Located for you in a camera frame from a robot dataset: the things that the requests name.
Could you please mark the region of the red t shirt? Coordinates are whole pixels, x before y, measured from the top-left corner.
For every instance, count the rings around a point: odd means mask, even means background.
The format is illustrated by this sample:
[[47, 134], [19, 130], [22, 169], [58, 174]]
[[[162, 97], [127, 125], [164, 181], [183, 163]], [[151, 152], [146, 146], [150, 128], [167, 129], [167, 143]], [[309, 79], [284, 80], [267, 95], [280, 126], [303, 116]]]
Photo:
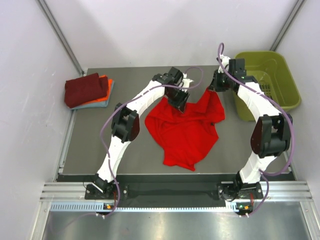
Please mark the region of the red t shirt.
[[163, 148], [163, 164], [195, 171], [218, 141], [216, 124], [225, 119], [225, 110], [215, 91], [206, 89], [196, 103], [188, 102], [184, 112], [169, 105], [166, 98], [149, 112], [145, 126]]

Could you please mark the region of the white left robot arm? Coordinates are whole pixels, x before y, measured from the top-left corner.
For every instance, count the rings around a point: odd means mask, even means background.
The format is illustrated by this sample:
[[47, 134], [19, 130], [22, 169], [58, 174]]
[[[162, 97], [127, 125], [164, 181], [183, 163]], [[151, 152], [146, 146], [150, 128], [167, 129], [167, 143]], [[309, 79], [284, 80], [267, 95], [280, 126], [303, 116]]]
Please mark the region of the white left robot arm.
[[117, 183], [115, 177], [120, 161], [129, 146], [140, 132], [140, 116], [156, 100], [164, 96], [174, 108], [183, 112], [189, 97], [188, 89], [193, 82], [186, 73], [172, 67], [168, 73], [156, 74], [132, 100], [118, 103], [108, 118], [111, 122], [110, 144], [106, 147], [105, 159], [97, 171], [92, 183], [102, 198], [109, 198]]

